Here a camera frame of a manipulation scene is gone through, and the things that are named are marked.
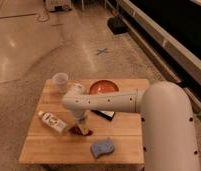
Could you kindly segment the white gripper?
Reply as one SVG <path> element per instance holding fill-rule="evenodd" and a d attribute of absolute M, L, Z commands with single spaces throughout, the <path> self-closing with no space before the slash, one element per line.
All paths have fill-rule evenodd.
<path fill-rule="evenodd" d="M 78 125 L 75 124 L 73 129 L 75 132 L 79 132 L 79 129 L 83 135 L 88 135 L 90 130 L 87 125 L 83 122 L 87 120 L 87 114 L 85 110 L 75 110 L 72 112 L 74 120 L 79 123 Z"/>

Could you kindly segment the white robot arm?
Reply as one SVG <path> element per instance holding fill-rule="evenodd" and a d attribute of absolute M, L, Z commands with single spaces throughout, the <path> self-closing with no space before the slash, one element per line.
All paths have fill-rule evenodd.
<path fill-rule="evenodd" d="M 94 95 L 84 94 L 77 84 L 63 96 L 62 104 L 76 117 L 86 110 L 139 113 L 144 171 L 201 171 L 192 105 L 172 82 Z"/>

